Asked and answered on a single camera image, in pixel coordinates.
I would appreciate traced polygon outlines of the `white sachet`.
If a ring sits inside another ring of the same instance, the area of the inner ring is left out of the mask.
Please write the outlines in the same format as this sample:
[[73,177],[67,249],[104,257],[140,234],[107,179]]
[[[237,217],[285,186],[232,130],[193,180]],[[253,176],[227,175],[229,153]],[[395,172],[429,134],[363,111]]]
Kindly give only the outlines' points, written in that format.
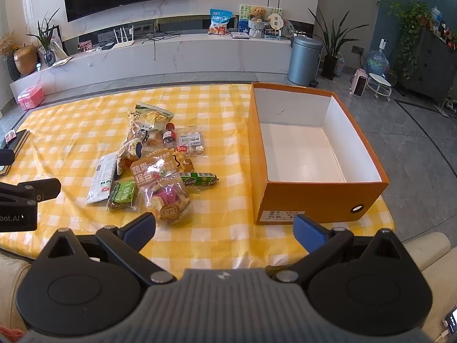
[[117,152],[109,153],[98,160],[86,204],[95,204],[109,198],[116,171],[117,156]]

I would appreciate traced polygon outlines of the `green small snack packet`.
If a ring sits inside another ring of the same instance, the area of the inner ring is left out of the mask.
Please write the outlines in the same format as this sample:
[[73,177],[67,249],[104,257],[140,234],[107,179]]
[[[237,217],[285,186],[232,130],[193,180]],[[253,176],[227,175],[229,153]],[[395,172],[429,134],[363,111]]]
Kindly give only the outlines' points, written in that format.
[[135,180],[123,180],[113,186],[107,203],[107,210],[137,209],[138,187]]

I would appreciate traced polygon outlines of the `orange dried fruit bag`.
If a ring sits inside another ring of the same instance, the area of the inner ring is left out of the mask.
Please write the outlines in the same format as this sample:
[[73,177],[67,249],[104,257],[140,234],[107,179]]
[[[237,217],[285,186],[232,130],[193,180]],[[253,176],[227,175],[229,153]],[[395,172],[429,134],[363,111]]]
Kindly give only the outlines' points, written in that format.
[[160,225],[173,225],[190,212],[190,196],[177,159],[170,149],[161,149],[130,166],[145,206]]

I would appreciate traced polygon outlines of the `green sausage stick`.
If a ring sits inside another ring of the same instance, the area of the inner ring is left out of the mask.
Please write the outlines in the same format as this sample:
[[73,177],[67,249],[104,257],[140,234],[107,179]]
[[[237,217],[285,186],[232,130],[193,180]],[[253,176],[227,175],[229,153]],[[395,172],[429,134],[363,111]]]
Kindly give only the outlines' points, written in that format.
[[180,173],[186,187],[209,187],[217,184],[219,181],[215,174],[211,173]]

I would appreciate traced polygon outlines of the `green chips bag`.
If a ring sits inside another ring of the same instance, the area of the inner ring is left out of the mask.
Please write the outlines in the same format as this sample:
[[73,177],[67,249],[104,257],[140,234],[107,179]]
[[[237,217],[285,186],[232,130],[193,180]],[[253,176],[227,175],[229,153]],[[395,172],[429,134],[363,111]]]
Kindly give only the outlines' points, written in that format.
[[163,131],[171,122],[174,114],[166,109],[137,102],[133,111],[129,114],[129,124],[132,129],[146,131]]

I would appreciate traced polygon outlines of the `small red-capped bottle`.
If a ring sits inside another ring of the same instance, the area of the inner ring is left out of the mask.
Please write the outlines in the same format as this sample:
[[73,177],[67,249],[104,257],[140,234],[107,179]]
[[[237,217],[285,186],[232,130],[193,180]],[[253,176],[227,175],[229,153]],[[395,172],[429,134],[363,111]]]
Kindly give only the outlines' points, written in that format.
[[172,122],[167,123],[163,132],[163,144],[165,147],[171,149],[175,146],[177,135],[175,132],[175,126]]

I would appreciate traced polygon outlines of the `clear quail egg packet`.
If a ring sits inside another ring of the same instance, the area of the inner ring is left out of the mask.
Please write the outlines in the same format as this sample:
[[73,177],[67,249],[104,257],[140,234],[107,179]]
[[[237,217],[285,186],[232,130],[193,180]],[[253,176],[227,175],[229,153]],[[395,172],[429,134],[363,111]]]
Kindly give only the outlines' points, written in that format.
[[182,127],[176,130],[178,152],[186,156],[202,155],[205,151],[202,131],[197,126]]

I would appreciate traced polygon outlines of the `yellow round cake packet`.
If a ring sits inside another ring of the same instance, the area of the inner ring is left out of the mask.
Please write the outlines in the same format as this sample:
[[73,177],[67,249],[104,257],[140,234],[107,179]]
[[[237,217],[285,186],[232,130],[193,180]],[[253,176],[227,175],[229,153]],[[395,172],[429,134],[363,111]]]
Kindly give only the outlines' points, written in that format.
[[143,146],[147,144],[147,140],[147,137],[136,137],[122,145],[116,160],[116,173],[118,176],[122,176],[134,162],[142,157]]

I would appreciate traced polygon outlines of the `bread rolls bag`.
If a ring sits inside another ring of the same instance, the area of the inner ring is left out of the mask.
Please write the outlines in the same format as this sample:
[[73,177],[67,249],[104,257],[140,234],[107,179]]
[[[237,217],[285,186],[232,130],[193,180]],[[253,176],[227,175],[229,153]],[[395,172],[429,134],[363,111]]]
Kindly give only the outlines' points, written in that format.
[[130,142],[134,139],[139,139],[143,145],[150,149],[161,149],[164,146],[163,129],[152,129],[150,125],[131,120],[126,141]]

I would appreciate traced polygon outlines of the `bronze vase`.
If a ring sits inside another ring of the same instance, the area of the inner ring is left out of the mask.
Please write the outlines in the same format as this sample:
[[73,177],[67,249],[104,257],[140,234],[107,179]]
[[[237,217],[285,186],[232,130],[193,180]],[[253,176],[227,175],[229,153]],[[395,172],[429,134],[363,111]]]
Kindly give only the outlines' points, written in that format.
[[27,76],[36,70],[38,52],[34,45],[19,48],[13,55],[16,68],[23,76]]

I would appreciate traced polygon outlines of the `white round stool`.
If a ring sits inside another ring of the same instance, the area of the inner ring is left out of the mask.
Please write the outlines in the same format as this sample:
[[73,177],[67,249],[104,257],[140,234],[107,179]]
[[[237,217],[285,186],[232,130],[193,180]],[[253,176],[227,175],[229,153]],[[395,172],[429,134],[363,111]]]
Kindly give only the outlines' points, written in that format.
[[392,85],[385,77],[369,73],[366,86],[373,93],[375,99],[385,97],[388,102],[391,102]]

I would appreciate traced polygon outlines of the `pink space heater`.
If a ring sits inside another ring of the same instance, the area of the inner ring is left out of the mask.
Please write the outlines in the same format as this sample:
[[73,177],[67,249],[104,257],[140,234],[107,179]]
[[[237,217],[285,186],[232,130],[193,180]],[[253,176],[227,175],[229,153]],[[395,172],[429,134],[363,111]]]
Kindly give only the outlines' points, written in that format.
[[367,73],[363,69],[359,68],[351,79],[349,94],[356,97],[362,97],[366,88],[367,80]]

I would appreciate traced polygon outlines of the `blue water jug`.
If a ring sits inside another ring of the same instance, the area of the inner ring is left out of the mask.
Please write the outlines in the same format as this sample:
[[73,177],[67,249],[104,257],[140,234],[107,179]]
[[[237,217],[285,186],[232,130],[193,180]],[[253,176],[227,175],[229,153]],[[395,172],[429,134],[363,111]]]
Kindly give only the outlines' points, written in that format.
[[387,41],[385,39],[381,39],[378,49],[372,50],[368,53],[366,58],[366,68],[368,74],[373,73],[381,77],[386,77],[390,69],[390,62],[384,53],[386,43]]

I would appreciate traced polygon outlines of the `tall green potted plant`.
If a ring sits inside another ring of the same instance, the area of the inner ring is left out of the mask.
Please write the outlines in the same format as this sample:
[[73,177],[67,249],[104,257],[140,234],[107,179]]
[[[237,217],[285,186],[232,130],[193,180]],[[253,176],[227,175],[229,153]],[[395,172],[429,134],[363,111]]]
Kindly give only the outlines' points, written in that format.
[[357,29],[365,28],[368,24],[344,27],[345,21],[350,13],[349,10],[343,15],[338,25],[335,24],[335,20],[332,20],[331,24],[328,25],[324,15],[319,9],[317,9],[315,13],[309,9],[309,13],[313,16],[314,22],[321,30],[321,35],[317,35],[317,37],[321,40],[325,49],[321,76],[332,80],[335,76],[335,69],[338,63],[337,55],[340,49],[346,43],[358,41],[356,38],[348,37],[348,34]]

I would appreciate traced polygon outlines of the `teddy bear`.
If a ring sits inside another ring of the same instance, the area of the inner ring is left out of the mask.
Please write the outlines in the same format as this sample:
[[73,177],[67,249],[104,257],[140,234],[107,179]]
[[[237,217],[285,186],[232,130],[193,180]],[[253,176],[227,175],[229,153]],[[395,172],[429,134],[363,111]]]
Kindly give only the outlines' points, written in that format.
[[262,6],[252,6],[249,13],[249,20],[254,22],[265,22],[266,9]]

